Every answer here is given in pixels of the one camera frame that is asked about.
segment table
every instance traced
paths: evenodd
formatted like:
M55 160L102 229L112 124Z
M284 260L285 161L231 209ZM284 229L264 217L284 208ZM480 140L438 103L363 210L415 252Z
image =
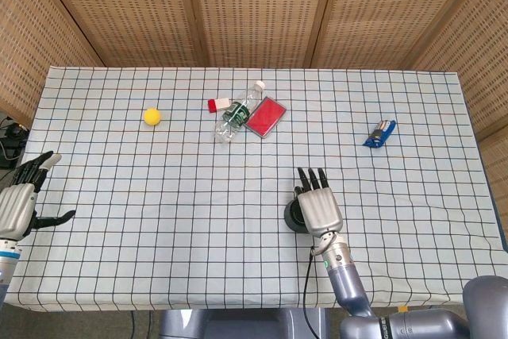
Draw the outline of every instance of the table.
M267 139L215 144L209 98L262 79L288 111ZM155 128L141 120L155 106ZM381 119L397 129L363 147ZM373 306L460 302L508 276L491 193L454 73L52 67L25 160L54 150L42 216L7 302L33 310L302 306L313 239L284 206L295 168L324 167ZM325 268L309 306L336 306Z

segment yellow ball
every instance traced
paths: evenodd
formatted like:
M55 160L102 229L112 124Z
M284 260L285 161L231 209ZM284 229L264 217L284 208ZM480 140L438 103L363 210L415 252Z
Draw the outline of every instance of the yellow ball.
M160 122L160 118L161 118L160 112L153 107L151 107L150 109L146 109L144 111L143 119L147 125L150 126L158 125Z

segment red card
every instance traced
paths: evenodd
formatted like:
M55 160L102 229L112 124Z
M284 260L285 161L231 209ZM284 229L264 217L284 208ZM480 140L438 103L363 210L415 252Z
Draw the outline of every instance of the red card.
M245 124L248 129L265 138L286 113L286 108L277 101L265 97Z

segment plastic water bottle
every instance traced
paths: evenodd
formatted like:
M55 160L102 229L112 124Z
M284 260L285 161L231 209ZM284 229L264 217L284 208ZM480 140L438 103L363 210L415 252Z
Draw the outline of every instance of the plastic water bottle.
M235 98L231 106L222 114L215 125L216 139L229 143L241 126L248 121L251 112L259 105L263 97L264 82L256 83L247 89L246 93Z

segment blue package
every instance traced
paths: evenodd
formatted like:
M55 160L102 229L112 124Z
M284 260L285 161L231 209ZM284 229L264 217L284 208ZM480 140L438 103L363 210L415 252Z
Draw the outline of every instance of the blue package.
M372 134L367 138L364 143L364 146L370 148L379 148L384 142L387 141L388 137L394 131L395 126L397 125L397 121L381 121L375 127L375 130Z

